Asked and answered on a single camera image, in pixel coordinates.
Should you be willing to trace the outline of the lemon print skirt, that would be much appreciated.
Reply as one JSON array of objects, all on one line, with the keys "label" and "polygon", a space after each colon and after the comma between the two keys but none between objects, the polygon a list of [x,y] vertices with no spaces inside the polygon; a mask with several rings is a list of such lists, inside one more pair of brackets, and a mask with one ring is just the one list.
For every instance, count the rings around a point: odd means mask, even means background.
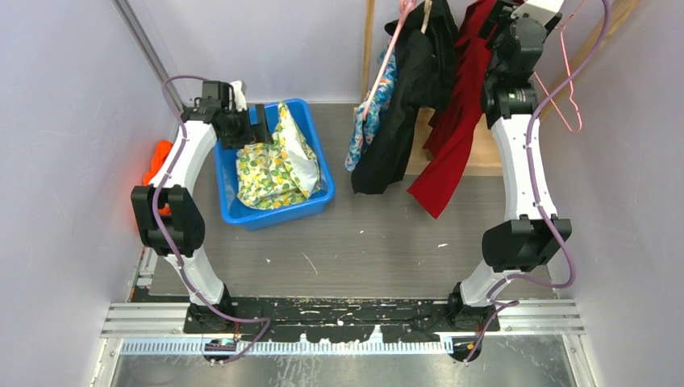
[{"label": "lemon print skirt", "polygon": [[283,101],[272,137],[272,144],[251,144],[236,153],[236,196],[255,210],[299,204],[321,190],[319,159]]}]

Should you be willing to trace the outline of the red pleated skirt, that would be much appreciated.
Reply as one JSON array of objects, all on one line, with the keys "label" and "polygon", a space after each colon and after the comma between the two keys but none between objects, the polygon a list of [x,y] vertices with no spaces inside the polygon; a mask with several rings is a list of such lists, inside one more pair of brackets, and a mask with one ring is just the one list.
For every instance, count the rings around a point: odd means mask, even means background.
[{"label": "red pleated skirt", "polygon": [[431,118],[432,132],[423,146],[432,161],[407,190],[434,219],[444,212],[464,175],[483,115],[480,98],[492,52],[478,33],[494,5],[476,1],[466,9],[454,44],[457,66],[451,98],[447,108]]}]

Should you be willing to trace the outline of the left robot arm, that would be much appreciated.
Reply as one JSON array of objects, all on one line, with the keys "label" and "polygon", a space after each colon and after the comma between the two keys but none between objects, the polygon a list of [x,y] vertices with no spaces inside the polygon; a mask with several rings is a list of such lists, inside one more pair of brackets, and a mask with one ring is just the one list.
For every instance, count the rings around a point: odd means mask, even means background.
[{"label": "left robot arm", "polygon": [[202,78],[191,105],[178,107],[169,96],[168,78],[162,94],[178,123],[177,137],[160,169],[149,182],[131,192],[131,204],[144,246],[169,262],[190,296],[187,315],[224,333],[239,322],[227,286],[216,275],[204,248],[206,226],[193,199],[200,169],[215,145],[241,149],[271,143],[265,108],[251,119],[242,81]]}]

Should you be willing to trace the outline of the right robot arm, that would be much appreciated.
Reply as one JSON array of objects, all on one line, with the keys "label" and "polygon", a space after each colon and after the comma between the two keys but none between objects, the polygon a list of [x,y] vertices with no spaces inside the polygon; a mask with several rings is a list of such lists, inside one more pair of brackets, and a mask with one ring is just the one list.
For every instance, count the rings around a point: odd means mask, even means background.
[{"label": "right robot arm", "polygon": [[482,236],[482,262],[448,296],[446,320],[458,331],[495,315],[507,282],[546,265],[572,232],[548,193],[538,150],[539,100],[532,75],[561,20],[560,1],[497,1],[478,30],[490,54],[481,107],[503,167],[504,220]]}]

